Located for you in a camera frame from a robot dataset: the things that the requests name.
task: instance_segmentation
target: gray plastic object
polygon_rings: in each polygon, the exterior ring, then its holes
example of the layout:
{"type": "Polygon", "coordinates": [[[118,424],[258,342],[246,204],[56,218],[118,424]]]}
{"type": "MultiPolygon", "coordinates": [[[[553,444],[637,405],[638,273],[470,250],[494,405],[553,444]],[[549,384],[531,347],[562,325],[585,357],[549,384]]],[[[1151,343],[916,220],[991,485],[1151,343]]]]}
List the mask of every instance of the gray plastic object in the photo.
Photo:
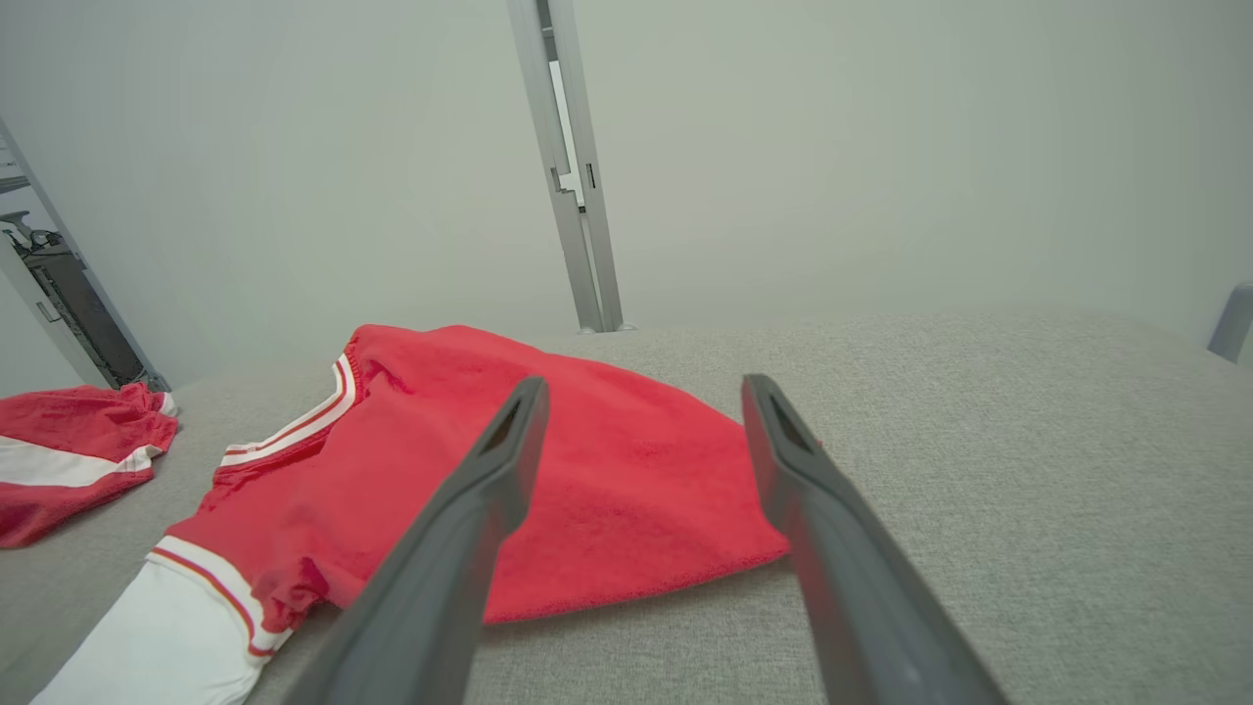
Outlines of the gray plastic object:
{"type": "Polygon", "coordinates": [[[1232,291],[1223,308],[1223,316],[1218,318],[1218,327],[1214,328],[1214,337],[1209,338],[1209,351],[1219,358],[1239,363],[1240,347],[1249,336],[1249,326],[1253,324],[1253,282],[1245,282],[1232,291]]]}
{"type": "Polygon", "coordinates": [[[526,518],[548,414],[548,383],[519,383],[336,622],[288,704],[461,702],[496,551],[526,518]]]}
{"type": "Polygon", "coordinates": [[[787,536],[828,702],[1005,696],[852,483],[768,377],[742,388],[767,520],[787,536]]]}

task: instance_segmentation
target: gray fabric surface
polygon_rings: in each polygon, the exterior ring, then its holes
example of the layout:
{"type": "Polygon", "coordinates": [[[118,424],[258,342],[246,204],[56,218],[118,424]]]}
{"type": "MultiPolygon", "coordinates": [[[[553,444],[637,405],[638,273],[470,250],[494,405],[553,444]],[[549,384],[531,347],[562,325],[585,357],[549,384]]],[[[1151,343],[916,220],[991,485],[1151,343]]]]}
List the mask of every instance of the gray fabric surface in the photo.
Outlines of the gray fabric surface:
{"type": "MultiPolygon", "coordinates": [[[[1123,318],[900,316],[781,331],[539,341],[736,418],[774,377],[1019,704],[1253,701],[1253,374],[1123,318]]],[[[316,369],[175,393],[157,478],[0,553],[0,702],[26,702],[195,510],[228,443],[326,397],[316,369]]],[[[332,622],[249,699],[276,704],[332,622]]],[[[821,702],[786,565],[655,600],[491,627],[471,702],[821,702]]]]}

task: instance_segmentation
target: red garment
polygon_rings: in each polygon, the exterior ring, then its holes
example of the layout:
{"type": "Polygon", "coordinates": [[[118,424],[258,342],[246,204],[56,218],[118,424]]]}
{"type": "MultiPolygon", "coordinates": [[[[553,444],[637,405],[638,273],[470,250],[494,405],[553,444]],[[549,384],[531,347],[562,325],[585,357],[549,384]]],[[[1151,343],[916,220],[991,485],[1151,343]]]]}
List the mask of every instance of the red garment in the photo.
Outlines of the red garment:
{"type": "Polygon", "coordinates": [[[335,372],[318,408],[231,447],[197,515],[149,555],[221,594],[253,655],[315,602],[352,604],[530,376],[550,387],[548,436],[489,622],[659,595],[787,550],[758,506],[743,430],[678,389],[469,327],[363,326],[335,372]]]}
{"type": "Polygon", "coordinates": [[[0,548],[34,543],[68,517],[153,477],[169,450],[173,399],[142,384],[0,401],[0,548]]]}

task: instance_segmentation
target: red and white clothing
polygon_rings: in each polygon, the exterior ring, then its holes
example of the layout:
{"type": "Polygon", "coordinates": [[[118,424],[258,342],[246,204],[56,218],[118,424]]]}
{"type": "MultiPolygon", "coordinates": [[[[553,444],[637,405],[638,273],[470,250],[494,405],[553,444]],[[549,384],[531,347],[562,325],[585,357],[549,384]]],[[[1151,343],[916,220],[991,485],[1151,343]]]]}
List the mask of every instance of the red and white clothing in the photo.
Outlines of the red and white clothing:
{"type": "Polygon", "coordinates": [[[743,430],[678,389],[469,327],[361,327],[333,374],[317,408],[227,450],[195,516],[36,702],[242,701],[313,604],[352,604],[531,376],[549,383],[548,436],[487,622],[654,596],[787,550],[743,430]]]}
{"type": "Polygon", "coordinates": [[[0,548],[29,546],[152,480],[175,413],[173,398],[142,384],[0,399],[0,548]]]}

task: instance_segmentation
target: white sleeve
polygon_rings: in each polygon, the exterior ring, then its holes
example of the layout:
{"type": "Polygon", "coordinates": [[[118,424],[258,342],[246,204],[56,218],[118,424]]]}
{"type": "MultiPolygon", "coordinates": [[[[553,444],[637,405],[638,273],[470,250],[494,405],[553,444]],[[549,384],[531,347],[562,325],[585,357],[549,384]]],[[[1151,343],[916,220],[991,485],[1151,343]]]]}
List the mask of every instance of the white sleeve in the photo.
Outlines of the white sleeve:
{"type": "Polygon", "coordinates": [[[31,705],[236,705],[269,660],[248,642],[224,599],[149,561],[31,705]]]}

